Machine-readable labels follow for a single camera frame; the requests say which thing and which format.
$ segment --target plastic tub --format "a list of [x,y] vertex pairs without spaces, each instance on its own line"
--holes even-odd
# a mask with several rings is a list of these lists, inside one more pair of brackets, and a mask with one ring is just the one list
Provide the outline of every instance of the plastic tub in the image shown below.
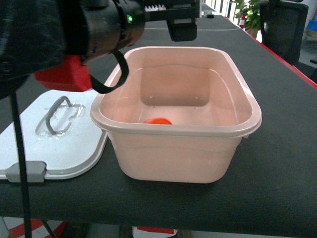
[[[142,180],[208,183],[226,172],[261,110],[229,55],[211,48],[143,47],[125,55],[126,83],[98,95],[91,118],[108,131],[121,169]],[[106,85],[120,77],[117,66]],[[164,117],[173,125],[144,124]]]

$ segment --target black cable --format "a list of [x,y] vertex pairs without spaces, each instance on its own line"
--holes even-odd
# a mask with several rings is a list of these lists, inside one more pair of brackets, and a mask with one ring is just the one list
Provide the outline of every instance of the black cable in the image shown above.
[[14,123],[15,138],[19,156],[19,167],[20,167],[20,179],[21,179],[21,192],[22,192],[22,203],[23,203],[23,214],[24,214],[24,232],[25,238],[32,238],[31,229],[31,213],[30,213],[30,200],[29,200],[29,189],[26,174],[26,162],[25,162],[25,151],[23,145],[23,135],[21,129],[21,122],[19,116],[18,103],[15,92],[10,96],[11,111]]
[[45,229],[48,231],[48,233],[50,234],[50,236],[52,238],[57,238],[57,236],[54,234],[54,232],[51,230],[50,226],[48,225],[48,223],[45,220],[41,220],[43,226],[45,227]]
[[122,84],[125,83],[128,75],[129,75],[129,66],[128,66],[127,61],[124,58],[124,55],[120,51],[117,51],[117,50],[112,51],[111,53],[117,59],[119,65],[120,65],[120,69],[121,69],[121,76],[118,80],[118,83],[113,87],[107,87],[103,83],[100,83],[95,77],[90,75],[91,84],[92,84],[93,89],[101,94],[112,92],[114,89],[120,87]]

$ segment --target office chair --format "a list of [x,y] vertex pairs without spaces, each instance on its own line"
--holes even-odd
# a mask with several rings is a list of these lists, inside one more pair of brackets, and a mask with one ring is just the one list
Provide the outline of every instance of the office chair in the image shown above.
[[260,3],[262,43],[291,65],[299,61],[308,6],[270,0]]

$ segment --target table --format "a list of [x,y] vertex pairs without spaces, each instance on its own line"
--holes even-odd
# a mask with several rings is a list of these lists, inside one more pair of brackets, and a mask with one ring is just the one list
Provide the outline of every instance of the table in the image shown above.
[[[232,57],[262,109],[263,122],[237,147],[225,176],[210,184],[135,180],[121,171],[109,140],[102,158],[87,173],[31,184],[32,217],[316,237],[316,89],[228,19],[202,18],[198,29],[195,41],[175,43],[166,23],[148,23],[134,47],[204,46]],[[91,74],[103,81],[114,66],[110,56],[89,63]],[[21,108],[44,91],[30,79],[18,91]],[[7,99],[0,110],[2,131],[10,123]],[[0,215],[22,216],[18,184],[0,181],[0,200]]]

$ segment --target red and white object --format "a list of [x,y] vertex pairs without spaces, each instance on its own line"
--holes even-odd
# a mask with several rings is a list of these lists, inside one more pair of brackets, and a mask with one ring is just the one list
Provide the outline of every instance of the red and white object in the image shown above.
[[[3,217],[3,220],[12,238],[23,238],[25,236],[23,218]],[[51,230],[54,231],[54,234],[59,238],[67,222],[47,221],[47,223]],[[41,220],[32,219],[31,226],[32,238],[51,238]]]
[[239,26],[241,27],[241,29],[244,29],[245,19],[246,19],[246,16],[242,15],[240,19],[240,23],[239,23]]
[[176,235],[175,229],[153,228],[153,227],[133,227],[133,238],[168,238]]

